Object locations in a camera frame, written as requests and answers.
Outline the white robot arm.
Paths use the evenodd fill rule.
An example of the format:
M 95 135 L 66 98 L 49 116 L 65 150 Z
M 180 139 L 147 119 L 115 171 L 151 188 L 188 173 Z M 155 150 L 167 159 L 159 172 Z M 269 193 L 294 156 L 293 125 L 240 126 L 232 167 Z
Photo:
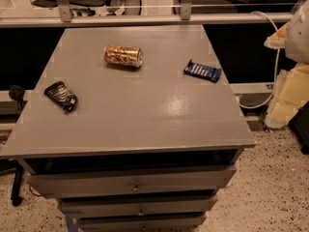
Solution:
M 272 129 L 285 127 L 309 101 L 309 0 L 293 18 L 264 42 L 273 49 L 285 49 L 287 58 L 296 62 L 290 71 L 281 71 L 273 84 L 265 124 Z

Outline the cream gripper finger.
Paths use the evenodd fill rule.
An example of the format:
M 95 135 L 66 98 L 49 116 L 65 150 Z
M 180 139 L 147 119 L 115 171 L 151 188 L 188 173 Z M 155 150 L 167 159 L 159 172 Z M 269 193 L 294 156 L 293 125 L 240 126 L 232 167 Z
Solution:
M 281 70 L 274 83 L 265 124 L 281 129 L 309 102 L 309 66 L 297 63 L 290 71 Z
M 264 42 L 264 46 L 272 49 L 284 48 L 287 38 L 288 27 L 289 23 L 285 23 L 275 33 L 267 37 L 267 39 Z

